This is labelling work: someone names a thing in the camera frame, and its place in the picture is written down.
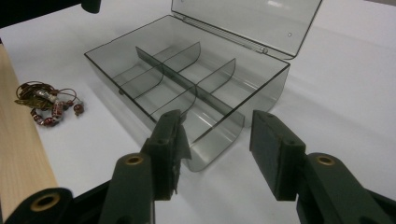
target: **box hinge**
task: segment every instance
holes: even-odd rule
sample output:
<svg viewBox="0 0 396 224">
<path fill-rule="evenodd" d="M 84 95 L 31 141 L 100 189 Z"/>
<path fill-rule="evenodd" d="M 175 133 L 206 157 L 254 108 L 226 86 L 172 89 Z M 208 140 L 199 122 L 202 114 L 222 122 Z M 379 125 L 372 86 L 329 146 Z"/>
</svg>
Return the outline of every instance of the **box hinge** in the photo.
<svg viewBox="0 0 396 224">
<path fill-rule="evenodd" d="M 256 52 L 259 52 L 259 53 L 262 53 L 262 54 L 267 54 L 268 53 L 268 48 L 267 47 L 265 47 L 263 45 L 260 45 L 260 44 L 257 44 L 257 43 L 254 43 L 254 42 L 252 42 L 252 41 L 250 41 L 250 40 L 248 40 L 248 39 L 246 39 L 246 38 L 244 38 L 244 37 L 242 37 L 240 35 L 235 35 L 235 34 L 229 32 L 229 31 L 220 29 L 220 28 L 218 28 L 216 26 L 213 26 L 213 25 L 210 25 L 210 24 L 195 20 L 193 18 L 184 16 L 184 15 L 181 15 L 181 14 L 178 14 L 176 12 L 174 12 L 174 15 L 175 15 L 175 17 L 181 19 L 182 21 L 184 21 L 184 22 L 186 22 L 186 23 L 188 23 L 190 25 L 193 25 L 193 26 L 195 26 L 197 28 L 205 30 L 205 31 L 207 31 L 207 32 L 209 32 L 209 33 L 211 33 L 213 35 L 217 35 L 217 36 L 223 37 L 223 38 L 225 38 L 227 40 L 233 41 L 234 43 L 236 43 L 238 45 L 241 45 L 241 46 L 243 46 L 243 47 L 245 47 L 247 49 L 251 49 L 253 51 L 256 51 Z"/>
</svg>

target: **jewelry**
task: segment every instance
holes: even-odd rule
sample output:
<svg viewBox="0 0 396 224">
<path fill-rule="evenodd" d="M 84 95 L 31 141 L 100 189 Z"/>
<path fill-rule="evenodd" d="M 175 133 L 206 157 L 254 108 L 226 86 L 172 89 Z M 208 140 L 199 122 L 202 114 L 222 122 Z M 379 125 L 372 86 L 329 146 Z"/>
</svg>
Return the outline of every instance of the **jewelry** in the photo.
<svg viewBox="0 0 396 224">
<path fill-rule="evenodd" d="M 30 81 L 21 84 L 17 88 L 16 94 L 18 100 L 15 103 L 31 107 L 30 114 L 33 120 L 41 126 L 52 127 L 56 125 L 62 119 L 64 111 L 72 105 L 76 116 L 84 113 L 84 104 L 72 89 L 55 90 L 51 85 L 44 82 Z M 65 102 L 58 98 L 58 94 L 72 96 L 73 99 Z M 37 110 L 49 110 L 51 117 L 44 119 L 37 113 Z"/>
</svg>

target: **wooden board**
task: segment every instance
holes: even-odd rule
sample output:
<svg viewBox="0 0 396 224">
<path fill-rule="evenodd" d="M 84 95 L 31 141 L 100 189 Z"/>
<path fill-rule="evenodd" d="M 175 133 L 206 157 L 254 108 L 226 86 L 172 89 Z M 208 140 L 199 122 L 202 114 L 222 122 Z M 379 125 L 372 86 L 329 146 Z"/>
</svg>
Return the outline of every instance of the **wooden board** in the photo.
<svg viewBox="0 0 396 224">
<path fill-rule="evenodd" d="M 4 220 L 31 194 L 57 187 L 30 109 L 14 103 L 19 85 L 0 41 L 0 200 Z"/>
</svg>

